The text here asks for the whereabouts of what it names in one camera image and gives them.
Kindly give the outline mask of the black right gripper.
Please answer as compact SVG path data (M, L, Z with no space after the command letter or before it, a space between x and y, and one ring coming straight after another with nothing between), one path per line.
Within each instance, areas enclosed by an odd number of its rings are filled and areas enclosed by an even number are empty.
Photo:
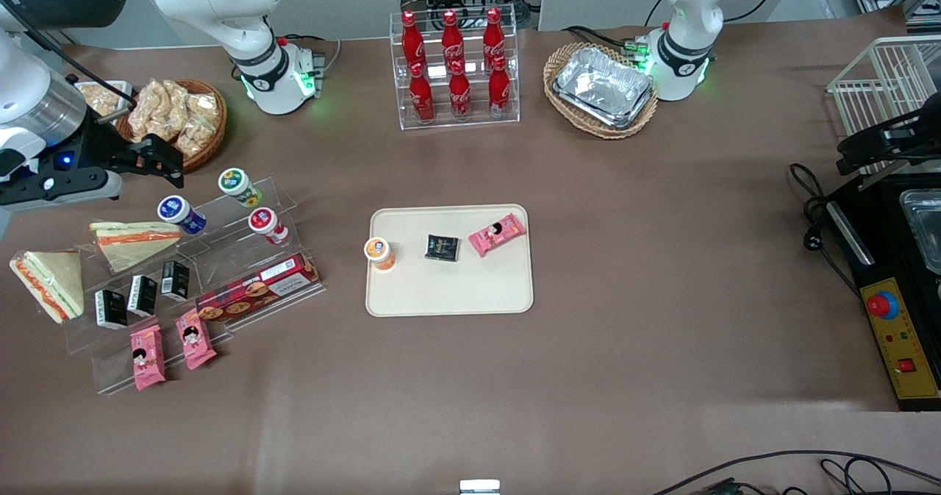
M74 172L97 167L118 174L150 174L162 177L175 188L185 186L184 156L172 143L155 134L140 142L125 140L109 123L100 124L91 109L71 136L45 149L37 157L37 172Z

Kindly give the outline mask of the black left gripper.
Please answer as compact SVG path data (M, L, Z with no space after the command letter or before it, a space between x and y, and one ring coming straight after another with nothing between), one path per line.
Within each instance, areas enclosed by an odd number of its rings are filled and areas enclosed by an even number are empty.
M886 129L868 127L840 142L838 173L849 176L887 161L928 161L939 157L940 95L931 95L920 109L898 117Z

